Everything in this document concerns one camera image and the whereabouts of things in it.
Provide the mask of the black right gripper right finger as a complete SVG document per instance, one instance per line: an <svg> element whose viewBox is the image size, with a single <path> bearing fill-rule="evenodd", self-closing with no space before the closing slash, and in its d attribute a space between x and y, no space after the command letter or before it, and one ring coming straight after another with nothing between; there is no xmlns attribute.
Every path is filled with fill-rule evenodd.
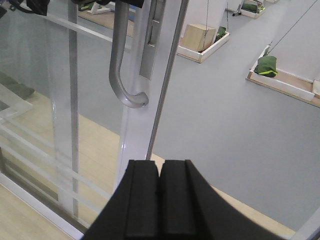
<svg viewBox="0 0 320 240"><path fill-rule="evenodd" d="M160 173L162 240L279 240L224 200L191 160L166 160Z"/></svg>

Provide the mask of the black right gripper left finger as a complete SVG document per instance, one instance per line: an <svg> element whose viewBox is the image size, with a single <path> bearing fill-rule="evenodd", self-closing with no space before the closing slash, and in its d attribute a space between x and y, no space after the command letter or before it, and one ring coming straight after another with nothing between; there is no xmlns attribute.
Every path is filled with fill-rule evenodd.
<svg viewBox="0 0 320 240"><path fill-rule="evenodd" d="M116 191L82 239L158 239L158 180L154 161L130 160Z"/></svg>

